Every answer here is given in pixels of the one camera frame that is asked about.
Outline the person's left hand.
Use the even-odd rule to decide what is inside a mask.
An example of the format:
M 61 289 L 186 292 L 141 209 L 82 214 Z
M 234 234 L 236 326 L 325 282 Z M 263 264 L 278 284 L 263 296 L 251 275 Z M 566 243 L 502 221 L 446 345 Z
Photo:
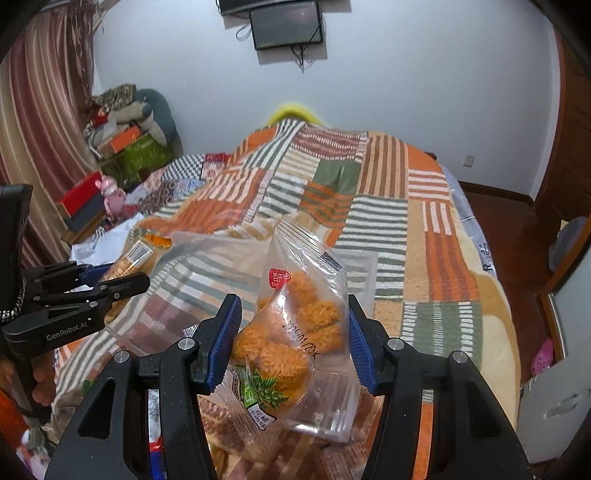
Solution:
M 53 351 L 32 360 L 33 375 L 36 381 L 32 397 L 35 402 L 43 406 L 49 406 L 55 398 L 54 360 Z M 14 397 L 11 390 L 15 378 L 14 365 L 6 357 L 1 357 L 1 389 L 7 392 L 11 398 Z

